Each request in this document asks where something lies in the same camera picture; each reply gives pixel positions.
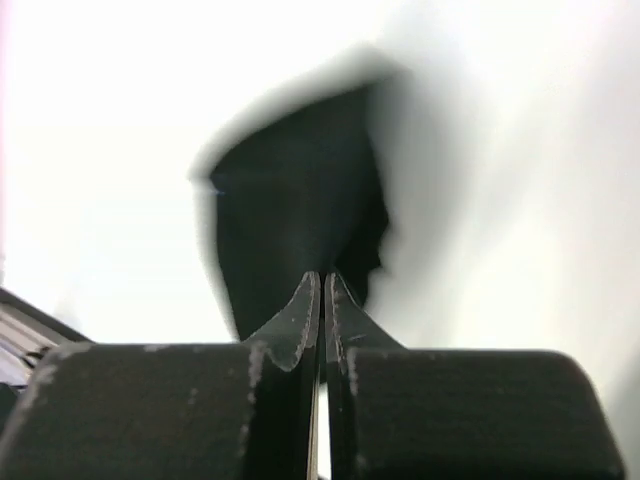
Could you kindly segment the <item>black t shirt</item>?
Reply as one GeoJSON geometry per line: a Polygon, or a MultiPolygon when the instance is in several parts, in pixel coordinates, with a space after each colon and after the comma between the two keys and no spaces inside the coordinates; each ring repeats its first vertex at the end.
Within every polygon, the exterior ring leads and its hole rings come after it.
{"type": "Polygon", "coordinates": [[[206,251],[240,339],[290,300],[308,272],[339,272],[359,303],[389,225],[369,135],[367,81],[280,114],[239,137],[201,177],[206,251]]]}

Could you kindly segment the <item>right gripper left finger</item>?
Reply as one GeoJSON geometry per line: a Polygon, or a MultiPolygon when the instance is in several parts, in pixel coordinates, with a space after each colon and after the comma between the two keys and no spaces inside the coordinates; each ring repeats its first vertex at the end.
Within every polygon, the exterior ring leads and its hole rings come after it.
{"type": "Polygon", "coordinates": [[[49,353],[1,437],[5,479],[310,479],[320,280],[235,344],[49,353]]]}

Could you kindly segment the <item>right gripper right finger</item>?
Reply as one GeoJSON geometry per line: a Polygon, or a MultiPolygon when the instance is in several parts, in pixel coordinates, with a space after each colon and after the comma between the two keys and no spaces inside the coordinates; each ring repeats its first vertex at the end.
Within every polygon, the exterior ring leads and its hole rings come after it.
{"type": "Polygon", "coordinates": [[[342,277],[324,284],[336,479],[621,479],[596,392],[554,351],[395,342],[342,277]]]}

